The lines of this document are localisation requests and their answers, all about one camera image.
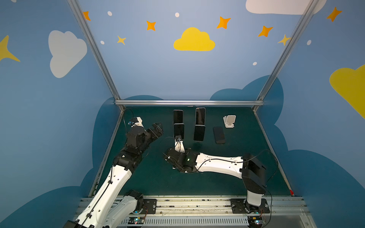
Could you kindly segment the phone dark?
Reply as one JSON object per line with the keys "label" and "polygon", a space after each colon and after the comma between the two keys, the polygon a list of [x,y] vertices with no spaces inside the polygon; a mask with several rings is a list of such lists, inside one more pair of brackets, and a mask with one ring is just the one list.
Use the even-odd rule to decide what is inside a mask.
{"label": "phone dark", "polygon": [[184,123],[174,124],[174,138],[177,141],[181,141],[184,139]]}
{"label": "phone dark", "polygon": [[205,125],[195,125],[194,127],[194,141],[202,142],[205,135]]}

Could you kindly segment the phone white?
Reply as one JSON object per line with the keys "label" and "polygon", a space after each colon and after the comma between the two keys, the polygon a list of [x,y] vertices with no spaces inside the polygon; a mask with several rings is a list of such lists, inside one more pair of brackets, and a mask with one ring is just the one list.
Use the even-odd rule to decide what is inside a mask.
{"label": "phone white", "polygon": [[213,127],[214,140],[217,144],[225,144],[225,135],[220,126]]}

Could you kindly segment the white stand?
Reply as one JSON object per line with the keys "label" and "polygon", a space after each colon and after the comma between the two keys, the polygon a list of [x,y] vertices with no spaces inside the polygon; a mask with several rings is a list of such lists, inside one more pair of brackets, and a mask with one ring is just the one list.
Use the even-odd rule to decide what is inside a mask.
{"label": "white stand", "polygon": [[225,128],[234,128],[236,115],[227,115],[223,117]]}

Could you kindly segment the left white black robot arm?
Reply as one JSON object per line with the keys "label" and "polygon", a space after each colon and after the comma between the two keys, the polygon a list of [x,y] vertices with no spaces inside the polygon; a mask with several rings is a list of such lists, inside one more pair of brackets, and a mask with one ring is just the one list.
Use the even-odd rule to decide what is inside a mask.
{"label": "left white black robot arm", "polygon": [[116,228],[131,213],[143,208],[143,194],[129,191],[115,207],[118,194],[131,178],[149,145],[163,135],[162,123],[145,129],[140,117],[133,118],[126,134],[126,143],[114,158],[112,167],[99,191],[74,221],[67,221],[65,228]]}

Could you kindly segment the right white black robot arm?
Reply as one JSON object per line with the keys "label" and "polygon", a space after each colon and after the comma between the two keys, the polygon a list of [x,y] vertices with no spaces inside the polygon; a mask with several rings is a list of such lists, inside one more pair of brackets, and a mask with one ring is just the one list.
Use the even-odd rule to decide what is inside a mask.
{"label": "right white black robot arm", "polygon": [[222,173],[243,181],[247,190],[246,204],[261,205],[266,193],[266,167],[256,155],[245,154],[238,157],[219,157],[186,150],[184,153],[169,149],[164,159],[181,173]]}

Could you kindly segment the back left phone purple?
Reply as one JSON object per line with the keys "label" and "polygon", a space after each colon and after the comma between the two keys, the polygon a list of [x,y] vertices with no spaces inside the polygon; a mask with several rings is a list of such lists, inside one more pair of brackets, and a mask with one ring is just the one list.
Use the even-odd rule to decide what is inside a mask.
{"label": "back left phone purple", "polygon": [[173,114],[174,114],[173,123],[183,124],[183,110],[174,110]]}

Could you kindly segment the back right phone silver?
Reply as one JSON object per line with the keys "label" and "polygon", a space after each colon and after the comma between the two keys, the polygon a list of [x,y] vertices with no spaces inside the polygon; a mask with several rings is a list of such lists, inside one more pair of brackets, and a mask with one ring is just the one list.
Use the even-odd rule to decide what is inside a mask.
{"label": "back right phone silver", "polygon": [[206,108],[199,107],[195,110],[195,124],[205,125]]}

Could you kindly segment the left green circuit board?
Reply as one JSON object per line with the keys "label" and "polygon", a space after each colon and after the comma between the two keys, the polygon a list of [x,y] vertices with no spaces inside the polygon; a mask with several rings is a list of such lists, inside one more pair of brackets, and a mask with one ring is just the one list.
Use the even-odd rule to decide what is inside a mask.
{"label": "left green circuit board", "polygon": [[128,225],[144,225],[145,217],[129,217],[127,224]]}

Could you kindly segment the green circuit board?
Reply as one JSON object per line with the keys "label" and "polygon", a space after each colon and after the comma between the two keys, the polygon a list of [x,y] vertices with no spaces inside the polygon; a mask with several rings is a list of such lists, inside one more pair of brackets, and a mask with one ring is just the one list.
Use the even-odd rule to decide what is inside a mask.
{"label": "green circuit board", "polygon": [[264,222],[260,217],[248,217],[249,228],[262,228]]}
{"label": "green circuit board", "polygon": [[128,225],[144,225],[145,217],[129,217],[127,224]]}

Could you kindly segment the right green circuit board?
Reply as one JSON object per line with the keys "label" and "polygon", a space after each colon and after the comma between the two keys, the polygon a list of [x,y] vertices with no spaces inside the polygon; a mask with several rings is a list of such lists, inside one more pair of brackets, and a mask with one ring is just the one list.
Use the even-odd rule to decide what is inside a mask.
{"label": "right green circuit board", "polygon": [[262,228],[264,222],[260,217],[248,217],[249,228]]}

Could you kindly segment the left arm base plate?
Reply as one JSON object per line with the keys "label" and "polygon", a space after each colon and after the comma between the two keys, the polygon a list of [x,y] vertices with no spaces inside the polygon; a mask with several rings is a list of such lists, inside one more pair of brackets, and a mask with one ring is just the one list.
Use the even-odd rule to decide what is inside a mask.
{"label": "left arm base plate", "polygon": [[157,199],[143,199],[143,201],[139,199],[137,201],[136,209],[133,212],[131,212],[130,215],[155,214],[156,204],[157,204]]}

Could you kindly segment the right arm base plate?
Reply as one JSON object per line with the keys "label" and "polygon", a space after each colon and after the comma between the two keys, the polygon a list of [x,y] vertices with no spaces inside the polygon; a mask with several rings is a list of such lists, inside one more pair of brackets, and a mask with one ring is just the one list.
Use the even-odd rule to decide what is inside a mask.
{"label": "right arm base plate", "polygon": [[261,199],[260,206],[250,205],[246,199],[230,199],[233,214],[264,214],[270,213],[270,207],[266,199]]}

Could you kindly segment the left aluminium frame post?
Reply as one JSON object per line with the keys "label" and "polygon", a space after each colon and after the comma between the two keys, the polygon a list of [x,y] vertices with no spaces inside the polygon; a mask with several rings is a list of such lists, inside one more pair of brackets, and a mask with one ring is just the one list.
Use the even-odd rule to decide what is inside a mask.
{"label": "left aluminium frame post", "polygon": [[106,83],[114,97],[115,100],[119,100],[120,99],[120,95],[117,91],[117,87],[112,79],[112,76],[106,66],[106,63],[101,55],[101,52],[98,48],[98,45],[94,39],[94,36],[91,32],[91,29],[87,23],[87,20],[85,19],[85,16],[83,14],[83,11],[82,11],[82,8],[79,4],[79,1],[76,1],[76,0],[67,0],[85,38],[86,38],[86,41],[96,59],[96,62],[106,80]]}

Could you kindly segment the aluminium frame post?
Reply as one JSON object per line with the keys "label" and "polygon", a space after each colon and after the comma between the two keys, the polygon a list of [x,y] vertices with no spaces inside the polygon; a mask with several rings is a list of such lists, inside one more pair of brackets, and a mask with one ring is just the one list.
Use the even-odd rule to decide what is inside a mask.
{"label": "aluminium frame post", "polygon": [[285,48],[284,48],[282,54],[280,55],[273,71],[269,75],[269,77],[268,77],[267,81],[265,82],[262,90],[260,91],[260,93],[257,97],[257,101],[260,101],[260,102],[264,101],[264,98],[268,94],[268,92],[269,92],[270,88],[272,87],[274,81],[276,80],[276,78],[278,77],[280,71],[284,67],[284,65],[285,65],[286,61],[288,60],[290,54],[292,53],[296,43],[300,39],[300,37],[301,37],[302,33],[304,32],[305,28],[307,27],[307,25],[309,24],[311,18],[315,14],[314,11],[315,11],[315,8],[318,5],[318,3],[319,3],[318,0],[309,1],[309,4],[307,5],[306,9],[304,10],[304,13],[302,14],[298,24],[296,25],[296,27],[295,27],[292,35],[291,35],[291,39],[285,45]]}
{"label": "aluminium frame post", "polygon": [[119,100],[120,99],[120,95],[117,91],[117,87],[112,79],[112,76],[106,66],[106,63],[101,55],[101,52],[98,48],[98,45],[94,39],[94,36],[91,32],[91,29],[87,23],[87,20],[85,19],[85,16],[83,14],[83,11],[82,11],[82,8],[79,4],[79,1],[76,1],[76,0],[67,0],[85,38],[86,38],[86,41],[96,59],[96,62],[106,80],[106,83],[114,97],[115,100]]}

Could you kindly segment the right aluminium frame post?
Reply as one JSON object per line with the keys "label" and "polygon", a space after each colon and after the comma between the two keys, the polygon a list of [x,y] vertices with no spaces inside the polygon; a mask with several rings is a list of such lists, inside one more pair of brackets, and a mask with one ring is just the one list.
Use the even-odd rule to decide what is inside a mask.
{"label": "right aluminium frame post", "polygon": [[291,35],[291,39],[285,45],[285,48],[284,48],[282,54],[280,55],[273,71],[269,75],[269,77],[268,77],[267,81],[265,82],[262,90],[260,91],[260,93],[257,97],[257,101],[260,101],[260,102],[264,101],[264,98],[268,94],[268,92],[269,92],[270,88],[272,87],[274,81],[276,80],[276,78],[278,77],[280,71],[284,67],[284,65],[285,65],[286,61],[288,60],[290,54],[292,53],[296,43],[300,39],[300,37],[301,37],[302,33],[304,32],[305,28],[307,27],[307,25],[309,24],[311,18],[315,14],[314,11],[315,11],[315,8],[318,5],[318,3],[319,3],[318,0],[309,1],[309,4],[307,5],[306,9],[304,10],[304,13],[302,14],[298,24],[296,25],[296,27],[295,27],[292,35]]}

